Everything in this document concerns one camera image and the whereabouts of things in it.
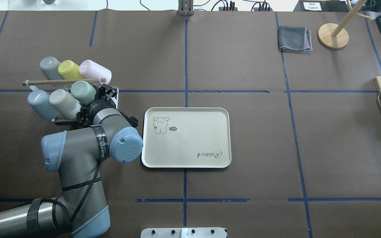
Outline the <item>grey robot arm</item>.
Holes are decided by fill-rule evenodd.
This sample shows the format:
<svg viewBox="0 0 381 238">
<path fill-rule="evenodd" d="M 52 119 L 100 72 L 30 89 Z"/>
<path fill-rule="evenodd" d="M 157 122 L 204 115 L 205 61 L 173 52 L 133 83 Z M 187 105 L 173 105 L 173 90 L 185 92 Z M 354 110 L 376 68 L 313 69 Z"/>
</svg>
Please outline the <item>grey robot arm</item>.
<svg viewBox="0 0 381 238">
<path fill-rule="evenodd" d="M 87 110 L 90 125 L 41 139 L 46 169 L 58 172 L 62 194 L 38 198 L 0 212 L 0 238 L 97 238 L 111 226 L 100 167 L 107 158 L 133 161 L 143 140 L 135 117 L 128 117 L 103 100 Z"/>
</svg>

